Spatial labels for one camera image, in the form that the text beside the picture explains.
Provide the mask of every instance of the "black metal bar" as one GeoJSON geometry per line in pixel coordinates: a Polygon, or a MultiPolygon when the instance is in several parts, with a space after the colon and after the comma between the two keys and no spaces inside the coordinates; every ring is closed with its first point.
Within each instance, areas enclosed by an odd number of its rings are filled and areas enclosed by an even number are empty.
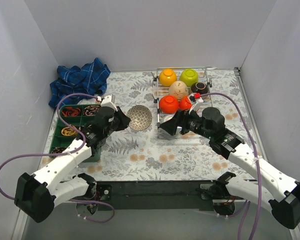
{"type": "MultiPolygon", "coordinates": [[[[110,199],[103,202],[118,210],[198,209],[213,211],[211,199],[201,198],[200,185],[211,181],[98,181],[111,185],[110,199]]],[[[99,206],[101,211],[109,210],[99,206]]]]}

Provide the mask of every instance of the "gray floor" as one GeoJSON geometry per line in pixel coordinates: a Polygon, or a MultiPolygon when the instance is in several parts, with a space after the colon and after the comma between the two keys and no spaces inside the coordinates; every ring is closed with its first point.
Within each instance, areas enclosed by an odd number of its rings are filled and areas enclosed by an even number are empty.
{"type": "MultiPolygon", "coordinates": [[[[241,239],[249,238],[256,206],[251,205],[243,225],[241,239]]],[[[110,212],[96,212],[105,219],[110,212]]],[[[193,209],[118,210],[108,223],[94,223],[77,217],[76,206],[64,203],[56,207],[43,222],[30,218],[23,240],[236,240],[242,213],[225,220],[193,209]]],[[[291,240],[288,229],[281,226],[268,212],[262,210],[253,240],[291,240]]]]}

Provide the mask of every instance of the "floral tablecloth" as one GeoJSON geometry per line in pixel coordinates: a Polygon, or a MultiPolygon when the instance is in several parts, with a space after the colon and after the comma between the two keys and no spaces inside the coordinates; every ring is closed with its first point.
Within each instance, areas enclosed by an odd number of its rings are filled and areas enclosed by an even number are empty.
{"type": "MultiPolygon", "coordinates": [[[[209,70],[207,74],[212,79],[212,92],[224,93],[238,104],[255,139],[234,71],[209,70]]],[[[157,104],[152,97],[152,94],[156,96],[157,90],[150,71],[112,72],[108,78],[106,94],[115,95],[115,103],[124,113],[135,105],[148,107],[152,112],[152,123],[143,131],[128,127],[126,130],[114,132],[103,146],[99,162],[81,163],[65,180],[80,173],[87,173],[97,181],[215,180],[226,171],[244,179],[252,179],[237,165],[215,154],[208,146],[208,140],[203,137],[194,134],[179,135],[169,140],[158,137],[157,104]]],[[[233,104],[217,95],[211,96],[211,100],[213,106],[225,116],[226,127],[251,145],[233,104]]],[[[94,103],[94,99],[80,102],[94,103]]],[[[44,148],[45,153],[49,152],[56,122],[55,113],[44,148]]],[[[51,160],[43,157],[40,168],[51,160]]]]}

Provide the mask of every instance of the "green bowl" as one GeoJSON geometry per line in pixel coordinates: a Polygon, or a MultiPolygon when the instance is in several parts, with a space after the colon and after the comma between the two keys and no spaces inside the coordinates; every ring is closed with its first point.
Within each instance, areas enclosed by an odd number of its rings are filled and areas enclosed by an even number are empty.
{"type": "Polygon", "coordinates": [[[191,87],[199,81],[198,73],[191,68],[185,69],[180,76],[180,81],[184,82],[187,87],[191,87]]]}

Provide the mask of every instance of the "yellow bowl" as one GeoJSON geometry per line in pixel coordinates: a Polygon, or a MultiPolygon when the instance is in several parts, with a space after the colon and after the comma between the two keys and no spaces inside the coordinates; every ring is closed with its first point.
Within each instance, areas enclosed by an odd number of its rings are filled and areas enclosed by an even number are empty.
{"type": "Polygon", "coordinates": [[[180,76],[180,81],[184,82],[187,87],[191,87],[192,84],[196,83],[199,81],[198,73],[191,69],[185,69],[180,76]]]}
{"type": "Polygon", "coordinates": [[[163,86],[170,87],[175,81],[177,81],[177,75],[170,68],[163,70],[159,75],[159,82],[163,86]]]}

